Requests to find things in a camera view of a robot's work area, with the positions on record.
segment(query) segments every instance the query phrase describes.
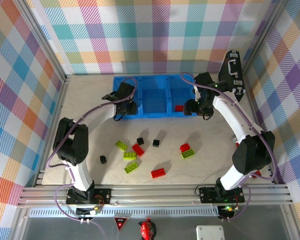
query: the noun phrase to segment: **lego brick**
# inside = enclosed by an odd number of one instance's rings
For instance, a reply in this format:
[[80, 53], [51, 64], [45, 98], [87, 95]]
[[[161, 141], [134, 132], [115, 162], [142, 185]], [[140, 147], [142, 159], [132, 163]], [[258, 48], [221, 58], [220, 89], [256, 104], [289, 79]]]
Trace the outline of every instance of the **lego brick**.
[[117, 141], [115, 145], [124, 152], [128, 149], [128, 146], [125, 145], [122, 141]]
[[158, 170], [152, 171], [151, 175], [152, 175], [152, 178], [155, 179], [155, 178], [159, 178], [159, 177], [166, 175], [166, 172], [163, 168], [160, 168]]
[[256, 175], [258, 175], [258, 176], [261, 176], [261, 172], [258, 170], [258, 171], [256, 171], [254, 174], [256, 174]]
[[160, 144], [160, 141], [155, 139], [155, 140], [153, 140], [152, 146], [159, 147], [159, 144]]
[[128, 174], [135, 170], [137, 167], [139, 167], [138, 164], [136, 162], [133, 162], [130, 165], [128, 165], [124, 170]]
[[138, 138], [136, 141], [137, 141], [139, 146], [145, 143], [144, 139], [142, 137]]
[[181, 153], [184, 153], [184, 152], [186, 152], [186, 151], [188, 151], [188, 150], [190, 150], [190, 149], [191, 149], [191, 148], [190, 148], [190, 146], [189, 146], [188, 143], [185, 143], [185, 144], [183, 144], [182, 146], [180, 146]]
[[100, 162], [102, 163], [102, 164], [105, 164], [106, 162], [107, 162], [107, 159], [106, 159], [106, 157], [105, 156], [100, 156]]
[[124, 152], [123, 159], [124, 160], [136, 160], [137, 154], [134, 151], [133, 152]]
[[139, 157], [141, 157], [145, 153], [145, 151], [143, 151], [143, 149], [138, 144], [133, 145], [132, 149], [136, 152], [136, 154]]
[[175, 112], [183, 112], [184, 111], [184, 106], [182, 106], [182, 105], [175, 105], [174, 111]]
[[182, 156], [183, 159], [190, 158], [193, 155], [195, 155], [195, 151], [193, 149], [190, 149], [188, 151], [185, 151], [185, 152], [181, 153], [181, 156]]

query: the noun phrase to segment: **vent grille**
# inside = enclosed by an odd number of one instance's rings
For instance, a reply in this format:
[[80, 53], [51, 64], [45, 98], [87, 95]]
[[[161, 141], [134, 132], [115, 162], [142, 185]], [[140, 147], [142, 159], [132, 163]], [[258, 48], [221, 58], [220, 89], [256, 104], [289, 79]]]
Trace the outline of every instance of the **vent grille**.
[[[67, 214], [74, 215], [75, 208], [63, 209]], [[200, 207], [104, 207], [96, 217], [194, 217], [194, 216], [215, 216], [218, 214], [216, 206]], [[65, 217], [65, 215], [55, 207], [33, 208], [29, 217]]]

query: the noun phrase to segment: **blue plastic bin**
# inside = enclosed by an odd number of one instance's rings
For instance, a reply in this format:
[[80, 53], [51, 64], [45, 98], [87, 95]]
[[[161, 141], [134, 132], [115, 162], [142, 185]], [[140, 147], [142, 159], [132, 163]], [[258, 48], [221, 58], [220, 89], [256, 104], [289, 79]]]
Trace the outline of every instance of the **blue plastic bin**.
[[[184, 105], [194, 99], [193, 86], [184, 82], [179, 74], [133, 76], [138, 81], [133, 100], [137, 103], [136, 115], [126, 115], [125, 119], [187, 117], [183, 112], [175, 112], [176, 105]], [[113, 91], [118, 90], [126, 76], [113, 78]]]

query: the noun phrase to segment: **white robotic arm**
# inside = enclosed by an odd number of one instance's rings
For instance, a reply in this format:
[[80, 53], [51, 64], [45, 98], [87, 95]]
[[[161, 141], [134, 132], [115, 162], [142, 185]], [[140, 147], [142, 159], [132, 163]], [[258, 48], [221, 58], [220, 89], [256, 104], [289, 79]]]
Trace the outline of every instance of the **white robotic arm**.
[[[100, 108], [98, 111], [91, 113], [80, 124], [87, 126], [88, 134], [90, 135], [90, 133], [100, 124], [102, 124], [107, 119], [113, 118], [115, 115], [116, 105], [109, 104]], [[74, 179], [72, 179], [72, 183], [74, 183], [73, 186], [76, 189], [84, 192], [88, 190], [91, 184], [93, 184], [93, 180], [90, 177], [87, 162], [85, 160], [76, 165], [69, 164], [69, 167], [66, 167], [66, 169], [69, 171], [71, 176], [73, 174]]]
[[[250, 117], [247, 115], [247, 113], [243, 110], [241, 105], [237, 102], [237, 99], [235, 97], [235, 94], [233, 92], [226, 91], [226, 95], [228, 95], [234, 102], [236, 102], [236, 105], [241, 109], [241, 111], [245, 114], [245, 116], [249, 119], [249, 121], [253, 124], [254, 128], [261, 134], [262, 128], [259, 127], [250, 119]], [[238, 110], [234, 107], [233, 104], [231, 104], [224, 96], [215, 96], [213, 99], [214, 108], [218, 110], [226, 122], [231, 127], [232, 131], [234, 132], [236, 139], [238, 140], [238, 143], [240, 144], [243, 139], [246, 138], [246, 136], [255, 136], [256, 133], [248, 126], [246, 121], [243, 119], [242, 115], [238, 112]], [[225, 175], [223, 175], [220, 179], [221, 184], [223, 185], [224, 189], [226, 191], [235, 189], [238, 186], [238, 184], [246, 177], [246, 175], [243, 175], [240, 173], [234, 165], [231, 166], [231, 168], [227, 171]]]

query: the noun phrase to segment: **red lego brick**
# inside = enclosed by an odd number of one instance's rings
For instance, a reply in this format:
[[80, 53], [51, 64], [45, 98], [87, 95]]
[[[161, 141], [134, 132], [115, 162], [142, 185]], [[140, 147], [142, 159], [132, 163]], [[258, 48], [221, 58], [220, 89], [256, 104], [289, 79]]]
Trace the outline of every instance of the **red lego brick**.
[[188, 144], [188, 143], [183, 144], [183, 145], [180, 147], [180, 150], [181, 150], [181, 153], [184, 153], [184, 152], [190, 150], [189, 144]]
[[160, 168], [158, 170], [152, 171], [151, 175], [152, 175], [152, 178], [155, 179], [155, 178], [159, 178], [159, 177], [166, 175], [166, 172], [163, 168]]
[[136, 154], [139, 157], [141, 157], [145, 153], [145, 151], [143, 151], [143, 149], [138, 144], [133, 145], [132, 149], [136, 152]]
[[175, 105], [175, 112], [183, 112], [184, 111], [184, 106], [182, 105]]
[[257, 174], [258, 176], [261, 176], [261, 172], [258, 170], [258, 171], [256, 171], [254, 174]]

